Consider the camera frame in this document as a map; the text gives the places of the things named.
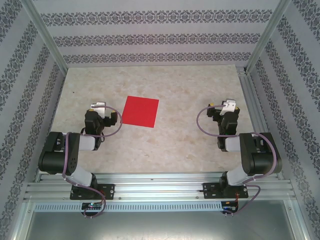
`aluminum frame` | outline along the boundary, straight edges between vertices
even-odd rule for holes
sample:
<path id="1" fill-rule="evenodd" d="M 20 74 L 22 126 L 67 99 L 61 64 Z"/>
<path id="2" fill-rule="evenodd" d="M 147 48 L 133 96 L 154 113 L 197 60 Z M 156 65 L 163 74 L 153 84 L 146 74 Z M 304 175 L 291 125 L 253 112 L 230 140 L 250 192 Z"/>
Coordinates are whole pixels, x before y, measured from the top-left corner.
<path id="1" fill-rule="evenodd" d="M 35 25 L 37 31 L 39 32 L 42 40 L 50 50 L 55 62 L 58 64 L 63 76 L 65 77 L 68 72 L 68 65 L 61 54 L 55 40 L 51 36 L 44 20 L 42 19 L 40 13 L 37 11 L 33 0 L 21 0 L 24 10 L 28 13 L 33 24 Z"/>
<path id="2" fill-rule="evenodd" d="M 34 214 L 34 202 L 23 202 L 19 211 L 19 215 L 15 222 L 11 240 L 25 240 Z"/>
<path id="3" fill-rule="evenodd" d="M 203 183 L 219 182 L 222 172 L 206 173 L 135 173 L 96 174 L 98 183 L 115 184 L 114 200 L 107 202 L 205 202 L 233 201 L 228 199 L 205 199 Z M 280 180 L 276 174 L 257 179 L 261 187 L 257 200 L 296 200 L 290 180 Z M 257 193 L 248 187 L 249 197 Z M 60 175 L 41 174 L 39 182 L 30 182 L 23 197 L 24 202 L 58 203 L 70 200 L 71 185 Z M 91 200 L 78 200 L 88 203 Z"/>
<path id="4" fill-rule="evenodd" d="M 274 21 L 273 21 L 273 27 L 275 28 L 277 25 L 277 21 L 279 21 L 277 18 L 279 16 L 282 16 L 284 10 L 288 7 L 288 1 L 284 0 L 281 4 L 281 9 L 277 10 L 277 14 L 275 15 Z M 264 32 L 264 35 L 270 35 L 273 30 L 270 29 L 266 32 Z M 256 55 L 259 57 L 259 54 L 263 50 L 264 46 L 261 44 L 259 47 L 256 47 L 254 49 L 254 52 L 256 52 Z M 249 75 L 250 69 L 252 68 L 253 60 L 252 59 L 258 59 L 257 56 L 250 57 L 251 64 L 248 65 L 246 72 L 242 68 L 237 68 L 238 77 L 241 83 L 244 99 L 246 102 L 246 105 L 248 107 L 248 112 L 250 115 L 251 123 L 253 126 L 254 131 L 256 132 L 268 132 L 266 121 L 263 117 L 263 113 L 261 110 L 261 107 L 259 106 L 258 97 L 253 87 L 253 82 L 251 79 L 251 76 Z M 282 173 L 277 174 L 279 180 L 284 180 L 284 177 Z M 291 225 L 291 229 L 293 232 L 293 235 L 296 240 L 302 239 L 302 240 L 310 240 L 310 235 L 305 223 L 305 220 L 302 216 L 301 209 L 299 207 L 298 201 L 296 199 L 291 200 L 283 200 L 286 214 L 289 218 L 289 222 Z"/>
<path id="5" fill-rule="evenodd" d="M 276 8 L 274 9 L 273 14 L 269 22 L 267 23 L 258 43 L 256 44 L 249 60 L 246 65 L 246 73 L 250 73 L 252 69 L 255 67 L 257 60 L 259 59 L 262 51 L 264 50 L 267 42 L 269 41 L 272 33 L 277 27 L 278 22 L 280 21 L 281 17 L 285 13 L 287 7 L 291 3 L 291 0 L 280 0 Z"/>

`beige marble surface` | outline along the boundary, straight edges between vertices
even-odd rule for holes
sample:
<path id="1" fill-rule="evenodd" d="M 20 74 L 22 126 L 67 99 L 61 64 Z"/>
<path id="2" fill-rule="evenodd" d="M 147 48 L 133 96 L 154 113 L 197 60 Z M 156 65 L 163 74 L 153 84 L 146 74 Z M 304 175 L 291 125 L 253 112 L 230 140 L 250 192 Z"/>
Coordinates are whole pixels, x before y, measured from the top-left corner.
<path id="1" fill-rule="evenodd" d="M 209 103 L 233 98 L 240 108 L 238 133 L 253 130 L 234 65 L 70 68 L 52 131 L 79 133 L 91 103 L 107 102 L 122 113 L 127 96 L 159 99 L 154 128 L 124 124 L 98 151 L 81 151 L 78 163 L 88 171 L 222 172 L 241 163 L 240 153 L 222 152 L 217 138 L 196 125 L 198 112 Z M 199 122 L 218 133 L 205 112 Z"/>

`white wall with black pattern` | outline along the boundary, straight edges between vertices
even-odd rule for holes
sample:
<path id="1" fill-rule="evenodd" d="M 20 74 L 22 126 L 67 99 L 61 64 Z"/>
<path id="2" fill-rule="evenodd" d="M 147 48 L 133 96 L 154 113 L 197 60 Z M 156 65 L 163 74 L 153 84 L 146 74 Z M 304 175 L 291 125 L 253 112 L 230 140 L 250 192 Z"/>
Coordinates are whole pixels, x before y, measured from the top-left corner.
<path id="1" fill-rule="evenodd" d="M 319 56 L 320 0 L 292 0 L 251 72 L 311 239 L 320 239 Z"/>
<path id="2" fill-rule="evenodd" d="M 244 67 L 279 0 L 35 0 L 69 67 Z"/>
<path id="3" fill-rule="evenodd" d="M 0 240 L 5 240 L 26 183 L 34 180 L 64 76 L 19 0 L 0 0 L 0 16 Z"/>

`enclosure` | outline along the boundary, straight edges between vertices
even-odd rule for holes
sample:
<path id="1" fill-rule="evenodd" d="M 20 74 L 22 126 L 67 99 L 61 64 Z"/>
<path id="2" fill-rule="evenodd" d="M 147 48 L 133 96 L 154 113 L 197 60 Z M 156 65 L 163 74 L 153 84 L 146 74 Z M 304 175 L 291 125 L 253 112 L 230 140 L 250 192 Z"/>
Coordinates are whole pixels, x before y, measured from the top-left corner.
<path id="1" fill-rule="evenodd" d="M 1 0 L 0 239 L 320 239 L 319 5 Z M 156 100 L 154 118 L 129 122 L 132 97 Z M 221 213 L 226 201 L 244 206 L 258 190 L 205 197 L 204 184 L 242 155 L 196 123 L 226 99 L 240 109 L 236 133 L 271 133 L 282 160 L 234 216 Z M 78 165 L 115 186 L 105 212 L 85 219 L 91 201 L 71 200 L 71 184 L 38 160 L 50 132 L 80 133 L 97 102 L 123 125 L 97 151 L 79 151 Z M 219 132 L 204 112 L 199 124 Z"/>

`red paper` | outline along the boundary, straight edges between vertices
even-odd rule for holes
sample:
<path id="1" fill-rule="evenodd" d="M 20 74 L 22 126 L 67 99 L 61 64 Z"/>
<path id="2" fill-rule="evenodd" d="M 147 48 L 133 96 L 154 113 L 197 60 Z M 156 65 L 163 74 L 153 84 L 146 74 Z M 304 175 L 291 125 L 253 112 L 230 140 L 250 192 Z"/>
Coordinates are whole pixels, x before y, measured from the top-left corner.
<path id="1" fill-rule="evenodd" d="M 122 113 L 123 123 L 154 128 L 158 104 L 158 99 L 128 96 Z"/>

